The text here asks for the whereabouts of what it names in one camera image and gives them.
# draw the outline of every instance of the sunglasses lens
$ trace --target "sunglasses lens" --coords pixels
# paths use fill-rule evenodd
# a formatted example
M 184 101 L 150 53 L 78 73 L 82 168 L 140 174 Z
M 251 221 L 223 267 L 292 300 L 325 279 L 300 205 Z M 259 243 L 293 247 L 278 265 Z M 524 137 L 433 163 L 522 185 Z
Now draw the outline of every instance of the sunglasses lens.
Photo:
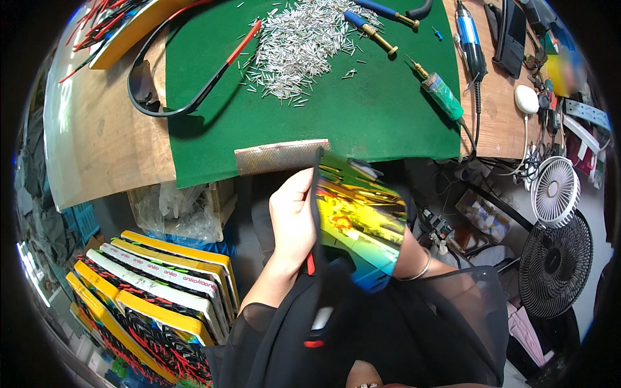
M 151 66 L 142 61 L 136 66 L 129 78 L 129 89 L 132 96 L 143 108 L 150 112 L 159 112 L 160 100 L 151 77 Z
M 326 258 L 368 292 L 386 287 L 406 230 L 403 198 L 367 166 L 329 151 L 319 161 L 315 198 Z

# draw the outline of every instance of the wooden table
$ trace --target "wooden table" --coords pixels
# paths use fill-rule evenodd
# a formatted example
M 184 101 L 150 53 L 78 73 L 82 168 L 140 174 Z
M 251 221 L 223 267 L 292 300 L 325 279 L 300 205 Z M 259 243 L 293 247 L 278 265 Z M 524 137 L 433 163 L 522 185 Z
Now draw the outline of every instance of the wooden table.
M 491 0 L 501 5 L 500 0 Z M 451 25 L 451 34 L 441 31 L 444 39 L 457 32 L 455 0 L 443 0 Z M 513 100 L 516 85 L 531 86 L 523 69 L 520 79 L 507 76 L 492 64 L 494 48 L 484 9 L 480 2 L 469 0 L 487 61 L 489 74 L 481 84 L 481 133 L 478 156 L 521 158 L 524 150 L 523 115 Z M 48 74 L 45 90 L 43 124 L 47 171 L 57 208 L 65 209 L 91 199 L 117 192 L 175 180 L 175 165 L 168 139 L 166 119 L 145 116 L 134 109 L 127 97 L 127 73 L 138 47 L 131 49 L 111 69 L 82 69 L 63 84 L 66 76 L 86 57 L 86 52 L 72 53 L 64 46 L 75 21 L 86 9 L 76 13 L 64 31 Z M 430 26 L 422 24 L 421 28 Z M 165 105 L 165 38 L 162 33 L 146 55 L 160 99 Z M 79 42 L 82 36 L 74 38 Z M 527 39 L 527 53 L 534 53 Z M 459 53 L 460 92 L 468 83 Z M 464 118 L 474 133 L 475 111 L 472 91 L 462 94 Z M 470 153 L 469 141 L 462 132 L 461 152 Z M 529 120 L 529 141 L 537 141 L 538 124 Z

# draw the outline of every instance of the green mat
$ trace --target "green mat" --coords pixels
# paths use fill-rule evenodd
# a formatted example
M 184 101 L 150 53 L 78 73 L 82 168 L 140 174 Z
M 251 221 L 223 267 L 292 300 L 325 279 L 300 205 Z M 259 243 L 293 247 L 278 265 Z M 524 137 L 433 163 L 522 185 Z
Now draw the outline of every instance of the green mat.
M 238 45 L 236 38 L 248 33 L 248 24 L 275 8 L 273 0 L 247 0 L 237 8 L 240 2 L 199 7 L 171 27 L 166 47 L 168 107 L 187 104 Z M 417 6 L 416 1 L 405 0 L 383 0 L 383 4 L 399 12 Z M 384 38 L 399 46 L 397 58 L 388 60 L 377 43 L 352 34 L 364 53 L 335 55 L 329 61 L 332 72 L 315 78 L 314 92 L 308 89 L 311 97 L 305 107 L 287 107 L 286 102 L 281 107 L 274 96 L 262 99 L 261 93 L 248 92 L 237 84 L 236 61 L 196 112 L 168 119 L 177 186 L 236 176 L 236 149 L 293 140 L 327 138 L 334 152 L 367 161 L 458 156 L 457 125 L 421 90 L 405 63 L 408 54 L 427 71 L 437 72 L 459 98 L 457 62 L 442 2 L 434 2 L 417 34 L 403 24 L 379 19 L 386 25 Z M 442 42 L 432 26 L 445 36 Z M 251 53 L 255 47 L 253 39 L 244 51 Z M 241 64 L 247 58 L 238 57 Z M 341 79 L 353 68 L 358 70 L 354 78 Z

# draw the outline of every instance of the bracelet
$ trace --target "bracelet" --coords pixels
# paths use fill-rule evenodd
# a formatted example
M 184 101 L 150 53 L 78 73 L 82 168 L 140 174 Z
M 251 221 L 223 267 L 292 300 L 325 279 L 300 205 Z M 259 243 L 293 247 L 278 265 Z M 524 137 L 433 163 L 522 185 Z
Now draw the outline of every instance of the bracelet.
M 425 272 L 427 272 L 427 270 L 429 269 L 429 266 L 431 266 L 431 252 L 429 252 L 429 250 L 427 248 L 425 248 L 424 246 L 421 246 L 421 248 L 423 248 L 425 250 L 425 252 L 427 252 L 427 265 L 423 268 L 423 270 L 418 275 L 416 275 L 414 277 L 407 277 L 407 278 L 400 278 L 400 279 L 397 278 L 397 280 L 400 280 L 402 282 L 407 282 L 407 281 L 410 281 L 410 280 L 414 280 L 414 279 L 416 279 L 418 277 L 421 277 L 421 276 L 423 276 L 423 274 Z

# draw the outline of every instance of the pink fabric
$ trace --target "pink fabric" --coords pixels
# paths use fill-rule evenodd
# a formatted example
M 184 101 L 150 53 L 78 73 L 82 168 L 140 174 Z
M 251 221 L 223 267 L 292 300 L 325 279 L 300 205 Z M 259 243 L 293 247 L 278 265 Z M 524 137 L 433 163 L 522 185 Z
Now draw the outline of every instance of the pink fabric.
M 528 319 L 526 310 L 522 306 L 519 310 L 507 302 L 507 314 L 509 316 L 509 334 L 511 334 L 522 346 L 538 367 L 545 365 L 543 351 L 539 345 L 539 339 L 533 325 Z

